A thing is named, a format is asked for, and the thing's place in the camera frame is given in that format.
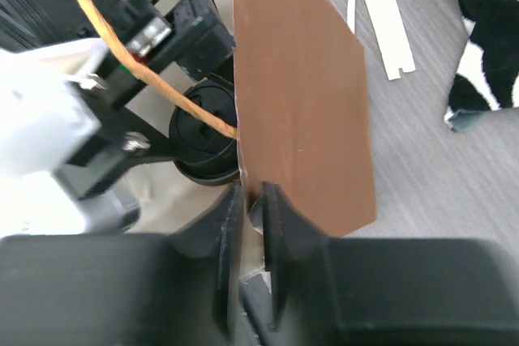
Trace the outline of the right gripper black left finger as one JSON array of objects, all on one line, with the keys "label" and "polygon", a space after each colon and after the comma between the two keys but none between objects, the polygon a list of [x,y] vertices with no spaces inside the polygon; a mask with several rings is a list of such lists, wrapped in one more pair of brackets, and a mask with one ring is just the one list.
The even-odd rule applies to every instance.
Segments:
[{"label": "right gripper black left finger", "polygon": [[243,219],[233,184],[169,235],[4,238],[2,344],[232,344]]}]

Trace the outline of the brown paper bag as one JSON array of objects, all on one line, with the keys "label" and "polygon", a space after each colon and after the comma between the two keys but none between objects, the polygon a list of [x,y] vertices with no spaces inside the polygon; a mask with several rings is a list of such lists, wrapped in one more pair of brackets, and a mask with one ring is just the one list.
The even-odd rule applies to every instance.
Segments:
[{"label": "brown paper bag", "polygon": [[309,221],[344,237],[375,221],[363,47],[329,0],[234,0],[238,124],[196,108],[138,63],[92,0],[77,0],[115,57],[223,135],[238,141],[252,196],[279,184]]}]

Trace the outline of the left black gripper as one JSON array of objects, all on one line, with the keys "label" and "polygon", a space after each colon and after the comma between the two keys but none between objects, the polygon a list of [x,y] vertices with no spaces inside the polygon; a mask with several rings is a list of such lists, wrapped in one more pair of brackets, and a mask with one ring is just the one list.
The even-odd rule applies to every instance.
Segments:
[{"label": "left black gripper", "polygon": [[[1,46],[19,54],[60,44],[99,43],[84,67],[93,88],[71,86],[101,126],[54,174],[77,199],[108,190],[140,164],[171,161],[193,182],[219,186],[238,176],[233,90],[234,36],[214,0],[179,0],[161,13],[157,0],[1,0]],[[175,110],[167,134],[128,103],[168,65],[195,85],[168,90]]]}]

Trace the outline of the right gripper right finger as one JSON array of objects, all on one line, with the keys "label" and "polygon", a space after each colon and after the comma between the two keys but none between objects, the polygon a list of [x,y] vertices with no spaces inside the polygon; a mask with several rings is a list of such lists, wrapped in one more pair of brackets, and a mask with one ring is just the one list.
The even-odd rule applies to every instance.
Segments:
[{"label": "right gripper right finger", "polygon": [[272,324],[284,345],[515,345],[518,267],[467,238],[336,238],[263,185]]}]

